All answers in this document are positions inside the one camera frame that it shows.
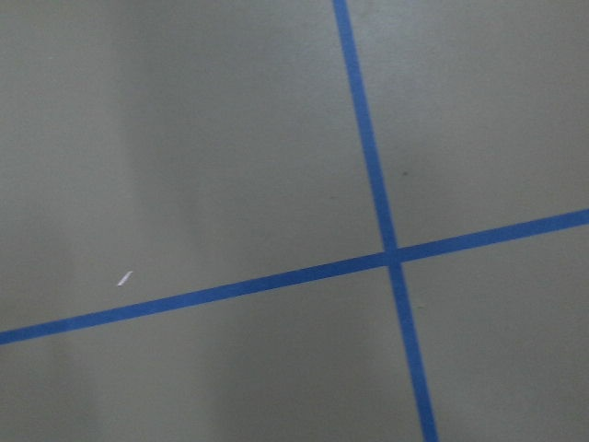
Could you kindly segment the small white paper scrap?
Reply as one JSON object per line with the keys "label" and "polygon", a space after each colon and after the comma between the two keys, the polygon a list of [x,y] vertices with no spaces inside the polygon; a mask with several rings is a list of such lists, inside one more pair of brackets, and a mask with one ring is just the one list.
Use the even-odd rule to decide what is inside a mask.
{"label": "small white paper scrap", "polygon": [[133,271],[128,271],[127,273],[125,273],[117,283],[117,286],[124,286],[132,275]]}

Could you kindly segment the brown paper table mat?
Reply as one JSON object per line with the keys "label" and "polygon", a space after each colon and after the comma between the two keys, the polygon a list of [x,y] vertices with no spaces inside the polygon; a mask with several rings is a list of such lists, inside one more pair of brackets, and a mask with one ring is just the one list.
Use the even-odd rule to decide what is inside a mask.
{"label": "brown paper table mat", "polygon": [[1,437],[586,440],[587,3],[3,2]]}

